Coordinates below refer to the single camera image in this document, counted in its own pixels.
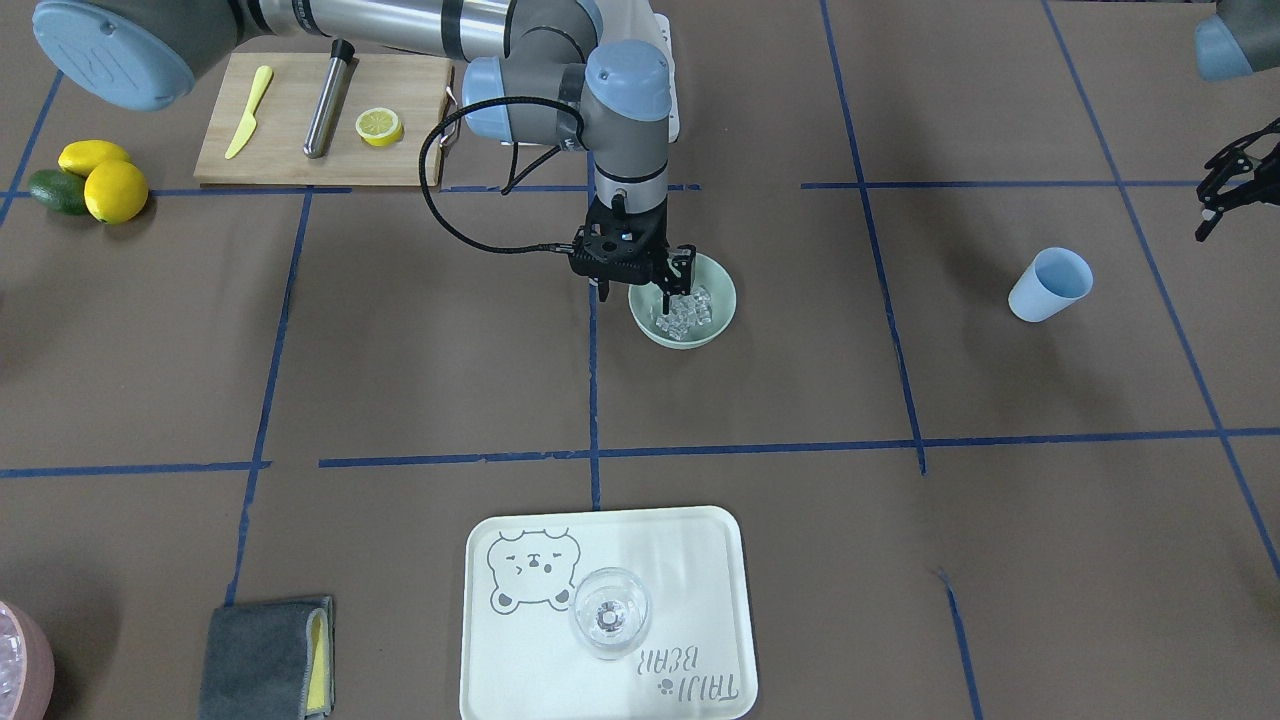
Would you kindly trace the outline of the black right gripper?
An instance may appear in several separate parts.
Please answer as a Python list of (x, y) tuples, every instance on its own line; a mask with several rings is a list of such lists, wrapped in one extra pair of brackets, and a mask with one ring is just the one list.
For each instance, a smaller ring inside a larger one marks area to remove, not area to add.
[(662, 292), (660, 311), (671, 314), (673, 299), (692, 292), (698, 249), (690, 243), (669, 249), (667, 217), (667, 201), (648, 211), (616, 213), (594, 199), (573, 238), (570, 269), (598, 281), (599, 304), (611, 296), (611, 282), (654, 283)]

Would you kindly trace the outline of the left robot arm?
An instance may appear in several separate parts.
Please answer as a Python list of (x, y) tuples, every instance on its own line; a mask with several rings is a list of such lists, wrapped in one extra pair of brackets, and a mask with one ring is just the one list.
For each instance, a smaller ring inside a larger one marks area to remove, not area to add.
[[(1196, 27), (1199, 77), (1210, 82), (1243, 78), (1279, 64), (1279, 3), (1217, 1), (1215, 13)], [(1202, 206), (1196, 240), (1206, 241), (1226, 213), (1253, 204), (1277, 205), (1279, 147), (1254, 150), (1277, 138), (1279, 120), (1222, 146), (1204, 163), (1196, 188)]]

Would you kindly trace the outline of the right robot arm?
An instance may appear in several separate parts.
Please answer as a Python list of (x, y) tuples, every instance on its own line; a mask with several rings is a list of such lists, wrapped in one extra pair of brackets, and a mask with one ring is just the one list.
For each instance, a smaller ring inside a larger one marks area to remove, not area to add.
[(554, 243), (602, 297), (652, 284), (692, 290), (698, 251), (667, 240), (673, 72), (645, 1), (40, 1), (40, 49), (82, 88), (138, 111), (186, 96), (251, 38), (369, 41), (460, 61), (465, 123), (548, 156), (588, 151), (595, 191), (571, 243)]

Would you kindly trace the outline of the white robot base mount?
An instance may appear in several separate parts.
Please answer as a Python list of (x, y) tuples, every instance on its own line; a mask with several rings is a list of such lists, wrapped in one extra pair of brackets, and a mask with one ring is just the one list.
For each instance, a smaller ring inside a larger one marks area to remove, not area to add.
[(664, 14), (653, 13), (653, 19), (655, 22), (657, 37), (660, 41), (660, 49), (666, 55), (666, 67), (668, 69), (668, 91), (669, 91), (669, 113), (668, 113), (668, 143), (677, 143), (680, 133), (682, 129), (680, 118), (680, 105), (678, 105), (678, 88), (677, 88), (677, 67), (675, 61), (675, 44), (672, 35), (672, 26), (669, 18)]

